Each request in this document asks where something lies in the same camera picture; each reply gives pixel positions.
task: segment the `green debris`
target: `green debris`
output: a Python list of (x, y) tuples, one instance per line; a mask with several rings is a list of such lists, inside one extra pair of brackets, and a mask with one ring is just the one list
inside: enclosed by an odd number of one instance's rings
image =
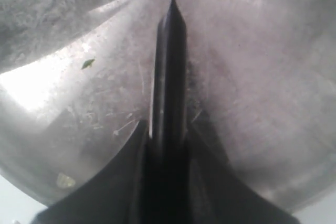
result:
[(82, 69), (86, 69), (88, 67), (92, 67), (92, 64), (94, 63), (95, 59), (90, 59), (84, 62)]

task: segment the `small leaf fragment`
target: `small leaf fragment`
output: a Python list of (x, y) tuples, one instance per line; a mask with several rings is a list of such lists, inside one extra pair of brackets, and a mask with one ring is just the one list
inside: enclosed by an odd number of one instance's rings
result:
[(95, 59), (90, 59), (84, 62), (82, 69), (86, 69), (88, 67), (92, 67), (93, 62), (95, 61)]

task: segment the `metal surface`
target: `metal surface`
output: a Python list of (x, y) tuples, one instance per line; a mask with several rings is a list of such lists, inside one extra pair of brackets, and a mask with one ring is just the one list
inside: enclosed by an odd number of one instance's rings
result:
[[(285, 209), (332, 188), (336, 0), (177, 2), (189, 105), (209, 113), (214, 147)], [(1, 174), (50, 204), (103, 168), (148, 116), (156, 26), (169, 0), (0, 5)]]

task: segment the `scratched metal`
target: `scratched metal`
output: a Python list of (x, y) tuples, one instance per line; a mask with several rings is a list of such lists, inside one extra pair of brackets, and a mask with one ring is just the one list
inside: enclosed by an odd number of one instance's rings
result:
[[(147, 117), (156, 26), (169, 0), (34, 3), (0, 20), (0, 171), (50, 204), (97, 173)], [(208, 112), (221, 140), (213, 147), (286, 209), (331, 190), (336, 0), (178, 4), (189, 106)]]

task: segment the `stainless steel bowl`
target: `stainless steel bowl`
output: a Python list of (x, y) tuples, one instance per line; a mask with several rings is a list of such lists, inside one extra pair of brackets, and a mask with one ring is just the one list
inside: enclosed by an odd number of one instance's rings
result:
[[(0, 1), (0, 171), (45, 204), (114, 157), (149, 111), (169, 0)], [(336, 177), (336, 0), (178, 0), (189, 101), (237, 175), (295, 210)], [(81, 69), (95, 59), (91, 68)]]

